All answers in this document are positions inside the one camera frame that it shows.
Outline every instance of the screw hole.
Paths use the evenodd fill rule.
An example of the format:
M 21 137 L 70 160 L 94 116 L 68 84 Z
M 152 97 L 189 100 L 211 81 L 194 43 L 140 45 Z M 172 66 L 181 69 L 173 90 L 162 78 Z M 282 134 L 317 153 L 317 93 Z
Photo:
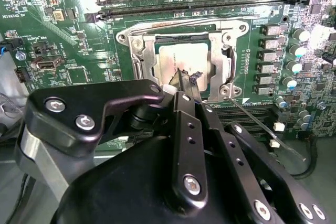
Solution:
M 239 27 L 239 29 L 240 29 L 241 31 L 246 31 L 246 26 L 241 25 L 241 26 Z
M 244 162 L 243 162 L 243 161 L 241 161 L 239 158 L 237 158 L 237 159 L 236 159 L 236 161 L 237 161 L 238 165 L 241 165 L 241 166 L 243 166 L 243 165 L 244 165 Z
M 192 137 L 188 137 L 188 142 L 189 142 L 190 144 L 196 144 L 195 140 L 193 140 Z
M 160 93 L 161 91 L 160 88 L 155 85 L 151 85 L 151 90 L 155 93 Z
M 186 94 L 182 95 L 182 97 L 183 97 L 183 99 L 186 100 L 186 101 L 190 101 L 190 100 L 191 100 L 190 97 L 187 96 Z
M 229 145 L 230 145 L 232 148 L 235 148 L 235 147 L 236 147 L 235 144 L 232 143 L 232 142 L 229 142 Z
M 124 35 L 124 34 L 119 35 L 119 40 L 120 40 L 121 42 L 124 42 L 124 41 L 126 40 L 125 35 Z
M 284 16 L 284 17 L 282 17 L 282 21 L 283 21 L 283 22 L 287 22 L 287 21 L 288 21 L 288 16 Z

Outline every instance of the small white component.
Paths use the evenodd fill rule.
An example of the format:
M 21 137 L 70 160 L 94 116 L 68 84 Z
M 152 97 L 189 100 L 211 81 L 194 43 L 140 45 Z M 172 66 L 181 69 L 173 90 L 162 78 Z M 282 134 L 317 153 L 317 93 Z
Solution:
M 269 141 L 269 146 L 271 146 L 272 148 L 280 148 L 280 144 L 274 139 L 271 139 L 271 141 Z
M 273 129 L 275 131 L 285 131 L 285 125 L 283 123 L 276 122 L 274 123 Z

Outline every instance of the metal bracket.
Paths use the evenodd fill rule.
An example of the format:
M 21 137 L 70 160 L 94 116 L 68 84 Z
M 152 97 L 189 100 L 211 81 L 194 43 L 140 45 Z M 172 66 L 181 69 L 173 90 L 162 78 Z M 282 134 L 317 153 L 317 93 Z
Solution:
M 130 48 L 130 54 L 133 62 L 134 77 L 136 79 L 149 79 L 159 85 L 152 69 L 161 71 L 156 66 L 155 43 L 158 39 L 165 39 L 178 36 L 190 36 L 193 39 L 202 37 L 211 42 L 210 61 L 216 67 L 216 73 L 210 79 L 209 102 L 218 102 L 222 100 L 220 87 L 223 84 L 229 89 L 229 97 L 236 97 L 241 94 L 240 88 L 233 88 L 233 81 L 236 73 L 236 44 L 237 38 L 249 31 L 249 24 L 240 19 L 253 19 L 258 16 L 243 16 L 234 18 L 198 18 L 183 19 L 164 22 L 138 23 L 117 34 L 117 41 Z M 162 31 L 167 28 L 188 27 L 198 25 L 215 25 L 215 31 L 202 33 L 181 33 L 181 34 L 153 34 L 149 32 L 156 30 Z

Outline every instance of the chip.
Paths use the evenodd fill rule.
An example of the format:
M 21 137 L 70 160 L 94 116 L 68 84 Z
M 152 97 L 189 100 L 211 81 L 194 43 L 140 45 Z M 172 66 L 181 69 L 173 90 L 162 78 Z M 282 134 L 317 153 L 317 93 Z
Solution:
M 316 90 L 316 91 L 321 91 L 321 90 L 324 89 L 325 86 L 326 86 L 325 83 L 318 83 L 318 84 L 316 85 L 315 90 Z
M 55 10 L 53 11 L 53 16 L 56 21 L 64 21 L 64 14 L 62 10 Z
M 334 41 L 334 40 L 336 40 L 336 33 L 330 34 L 328 40 L 329 40 L 329 41 Z
M 305 64 L 303 65 L 302 70 L 303 70 L 303 71 L 311 70 L 312 66 L 313 66 L 313 63 L 305 63 Z
M 291 109 L 290 109 L 290 113 L 296 113 L 296 112 L 298 112 L 299 111 L 299 107 L 292 107 Z
M 313 5 L 310 14 L 319 14 L 321 12 L 322 5 Z
M 154 66 L 154 75 L 160 85 L 168 84 L 175 75 L 177 68 L 186 70 L 189 74 L 202 72 L 197 79 L 200 91 L 205 91 L 208 86 L 208 44 L 176 44 L 159 47 Z
M 284 100 L 285 100 L 285 102 L 287 102 L 287 103 L 291 103 L 291 102 L 293 101 L 293 99 L 294 99 L 294 95 L 292 95 L 292 94 L 286 95 L 286 96 L 284 97 Z
M 332 126 L 332 122 L 330 122 L 330 121 L 327 121 L 327 122 L 323 123 L 323 127 L 330 127 L 330 126 Z

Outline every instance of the green circuit board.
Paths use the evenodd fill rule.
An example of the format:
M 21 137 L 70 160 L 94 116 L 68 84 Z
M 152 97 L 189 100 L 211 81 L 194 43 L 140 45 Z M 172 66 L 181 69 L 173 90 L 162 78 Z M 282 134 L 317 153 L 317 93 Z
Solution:
M 40 88 L 134 79 L 130 48 L 119 43 L 116 34 L 138 23 L 211 17 L 243 20 L 255 16 L 244 20 L 249 30 L 237 39 L 234 84 L 242 90 L 237 102 L 256 114 L 262 111 L 260 106 L 267 108 L 260 114 L 261 120 L 267 120 L 266 115 L 273 111 L 276 121 L 286 125 L 285 136 L 295 137 L 301 130 L 331 136 L 336 130 L 334 65 L 322 59 L 322 55 L 326 51 L 333 55 L 336 46 L 336 38 L 329 38 L 334 32 L 334 5 L 336 0 L 0 0 L 0 32 L 7 41 L 23 40 L 9 53 L 19 80 L 33 92 Z M 269 35 L 265 32 L 267 25 L 282 25 L 283 30 Z M 308 42 L 293 37 L 297 28 L 310 32 Z M 215 30 L 213 25 L 203 25 L 171 28 L 170 32 Z M 268 50 L 263 44 L 268 39 L 277 42 L 276 47 L 269 48 L 276 51 L 271 63 L 260 59 L 260 54 Z M 208 39 L 200 42 L 210 47 Z M 307 52 L 295 56 L 290 52 L 293 45 L 306 48 Z M 302 70 L 292 72 L 286 67 L 290 61 L 300 63 Z M 263 63 L 272 65 L 271 72 L 261 72 L 271 79 L 266 86 L 258 86 L 256 78 Z M 286 86 L 285 78 L 296 81 L 296 87 Z M 208 94 L 209 89 L 202 97 L 206 99 Z M 274 110 L 271 106 L 279 96 L 286 106 L 275 105 Z M 219 112 L 232 106 L 225 99 L 210 104 Z M 297 123 L 302 110 L 311 116 L 305 127 Z M 263 135 L 248 118 L 239 114 L 235 120 L 256 131 L 256 136 Z M 122 149 L 124 142 L 112 141 L 103 149 Z

